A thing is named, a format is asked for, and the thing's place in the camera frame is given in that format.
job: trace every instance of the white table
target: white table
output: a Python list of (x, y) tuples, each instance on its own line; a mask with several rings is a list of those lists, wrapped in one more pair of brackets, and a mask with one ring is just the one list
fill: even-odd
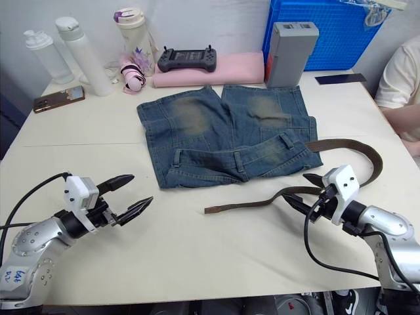
[[(335, 72), (305, 72), (300, 84), (307, 110), (317, 119), (318, 137), (353, 138), (374, 147), (384, 169), (361, 189), (358, 201), (399, 212), (420, 226), (416, 164), (360, 83), (319, 86), (314, 79), (330, 74)], [(45, 93), (62, 88), (50, 85)], [(119, 85), (106, 98), (88, 90), (82, 102), (30, 114), (0, 164), (0, 222), (28, 190), (63, 171), (95, 183), (134, 174), (128, 185), (105, 195), (115, 212), (154, 196), (149, 208), (126, 226), (101, 228), (65, 252), (47, 304), (149, 303), (379, 285), (312, 262), (303, 243), (304, 217), (280, 198), (260, 209), (203, 214), (208, 206), (265, 200), (285, 186), (309, 185), (301, 173), (241, 185), (159, 189), (136, 106), (198, 88), (147, 86), (133, 96), (123, 94)], [(221, 93), (222, 87), (215, 90)], [(350, 163), (360, 181), (369, 177), (369, 163), (350, 150), (322, 152), (321, 157), (324, 166), (310, 172), (323, 175)], [(56, 180), (35, 193), (13, 222), (40, 221), (63, 209), (63, 187)], [(17, 231), (9, 230), (6, 257)], [(311, 224), (310, 242), (325, 263), (376, 273), (364, 241), (327, 220)]]

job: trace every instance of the person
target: person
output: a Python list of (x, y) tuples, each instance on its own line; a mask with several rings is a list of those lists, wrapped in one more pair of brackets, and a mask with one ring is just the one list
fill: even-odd
[(420, 35), (389, 60), (375, 101), (420, 167)]

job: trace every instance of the blue plastic crate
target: blue plastic crate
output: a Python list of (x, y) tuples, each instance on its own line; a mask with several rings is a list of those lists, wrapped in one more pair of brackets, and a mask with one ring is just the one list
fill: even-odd
[(364, 29), (364, 8), (338, 0), (272, 0), (262, 51), (267, 61), (275, 22), (313, 22), (320, 36), (305, 70), (347, 70), (353, 67), (381, 25)]

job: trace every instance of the phone case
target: phone case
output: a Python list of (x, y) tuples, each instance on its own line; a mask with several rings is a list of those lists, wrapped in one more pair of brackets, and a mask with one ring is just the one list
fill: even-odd
[(85, 90), (81, 85), (65, 89), (60, 92), (38, 97), (33, 102), (35, 113), (44, 112), (53, 108), (77, 102), (85, 99)]

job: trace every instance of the white wall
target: white wall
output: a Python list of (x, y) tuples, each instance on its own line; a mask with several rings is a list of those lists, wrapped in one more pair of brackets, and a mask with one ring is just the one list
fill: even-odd
[[(39, 96), (51, 80), (25, 47), (23, 32), (43, 30), (55, 40), (70, 65), (74, 64), (54, 25), (60, 16), (73, 16), (99, 52), (103, 64), (123, 52), (123, 38), (113, 21), (124, 7), (144, 11), (158, 48), (204, 49), (218, 54), (259, 51), (269, 0), (1, 0), (0, 65), (30, 98)], [(31, 104), (18, 104), (27, 114)]]
[(393, 10), (372, 42), (353, 67), (367, 81), (366, 89), (374, 96), (383, 69), (394, 51), (406, 40), (420, 35), (420, 1), (405, 0), (407, 9)]

